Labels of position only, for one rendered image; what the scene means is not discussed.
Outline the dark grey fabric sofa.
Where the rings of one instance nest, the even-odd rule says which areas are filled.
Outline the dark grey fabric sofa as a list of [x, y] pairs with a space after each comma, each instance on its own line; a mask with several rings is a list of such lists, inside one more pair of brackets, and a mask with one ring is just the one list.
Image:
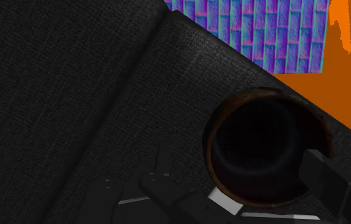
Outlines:
[[291, 89], [164, 0], [0, 0], [0, 224], [75, 224], [101, 176], [169, 141], [207, 192], [202, 133], [229, 94]]

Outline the dark brown round cup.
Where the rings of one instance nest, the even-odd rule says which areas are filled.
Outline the dark brown round cup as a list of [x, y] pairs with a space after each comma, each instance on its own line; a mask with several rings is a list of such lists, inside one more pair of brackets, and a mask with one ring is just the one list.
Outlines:
[[258, 208], [285, 206], [307, 195], [298, 177], [305, 150], [334, 156], [323, 113], [296, 94], [269, 87], [226, 97], [208, 120], [202, 144], [216, 187]]

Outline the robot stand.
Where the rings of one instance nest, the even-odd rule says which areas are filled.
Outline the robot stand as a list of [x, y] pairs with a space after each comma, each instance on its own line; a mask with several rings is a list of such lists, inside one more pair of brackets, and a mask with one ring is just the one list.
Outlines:
[[322, 71], [329, 0], [164, 0], [272, 74]]

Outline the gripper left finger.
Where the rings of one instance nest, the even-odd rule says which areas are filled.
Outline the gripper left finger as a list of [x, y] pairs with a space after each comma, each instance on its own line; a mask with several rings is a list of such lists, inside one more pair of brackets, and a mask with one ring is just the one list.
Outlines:
[[93, 181], [76, 224], [216, 224], [216, 203], [168, 178], [170, 151], [170, 144], [159, 144], [154, 169], [135, 172], [125, 185]]

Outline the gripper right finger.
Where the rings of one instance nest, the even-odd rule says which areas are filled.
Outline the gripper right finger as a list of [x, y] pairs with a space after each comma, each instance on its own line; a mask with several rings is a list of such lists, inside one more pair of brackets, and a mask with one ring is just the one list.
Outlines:
[[335, 217], [351, 224], [351, 173], [317, 150], [305, 150], [299, 179]]

